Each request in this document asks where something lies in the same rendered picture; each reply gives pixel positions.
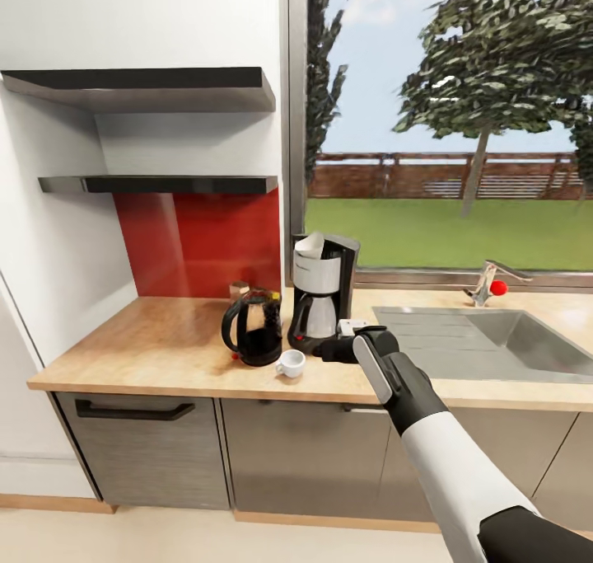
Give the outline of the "paper coffee filter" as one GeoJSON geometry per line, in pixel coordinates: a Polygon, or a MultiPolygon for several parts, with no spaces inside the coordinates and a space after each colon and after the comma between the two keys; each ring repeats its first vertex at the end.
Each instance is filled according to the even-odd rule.
{"type": "Polygon", "coordinates": [[[301,253],[301,256],[311,259],[320,259],[325,240],[322,232],[317,229],[308,238],[300,240],[295,248],[301,253]]]}

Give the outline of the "coffee cup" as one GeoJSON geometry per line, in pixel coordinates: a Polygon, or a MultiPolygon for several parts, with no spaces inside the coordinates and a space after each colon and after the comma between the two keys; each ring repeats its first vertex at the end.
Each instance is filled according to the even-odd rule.
{"type": "Polygon", "coordinates": [[[305,355],[299,350],[289,350],[281,354],[276,361],[275,368],[277,373],[285,373],[290,378],[298,377],[305,366],[305,355]]]}

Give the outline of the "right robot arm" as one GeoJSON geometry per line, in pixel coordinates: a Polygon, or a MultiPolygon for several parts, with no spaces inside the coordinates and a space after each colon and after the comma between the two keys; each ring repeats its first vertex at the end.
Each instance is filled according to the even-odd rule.
{"type": "Polygon", "coordinates": [[[454,563],[593,563],[593,541],[541,518],[399,351],[386,326],[341,319],[311,354],[360,364],[418,474],[454,563]]]}

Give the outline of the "electric kettle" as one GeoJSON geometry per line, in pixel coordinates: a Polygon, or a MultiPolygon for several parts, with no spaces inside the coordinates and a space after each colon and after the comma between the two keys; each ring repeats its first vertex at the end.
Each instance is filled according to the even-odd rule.
{"type": "Polygon", "coordinates": [[[273,292],[252,289],[234,302],[222,321],[226,346],[249,366],[267,366],[282,354],[282,320],[273,292]],[[237,315],[237,346],[232,344],[231,323],[237,315]]]}

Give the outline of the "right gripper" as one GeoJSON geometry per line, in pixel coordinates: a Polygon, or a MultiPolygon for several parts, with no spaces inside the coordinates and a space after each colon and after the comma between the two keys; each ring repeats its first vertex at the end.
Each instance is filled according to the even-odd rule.
{"type": "Polygon", "coordinates": [[[342,338],[341,340],[323,340],[320,345],[316,345],[313,348],[311,354],[317,358],[322,357],[322,361],[325,363],[340,362],[342,364],[355,364],[346,357],[346,350],[344,350],[344,344],[346,344],[346,340],[348,339],[351,339],[351,336],[342,338]]]}

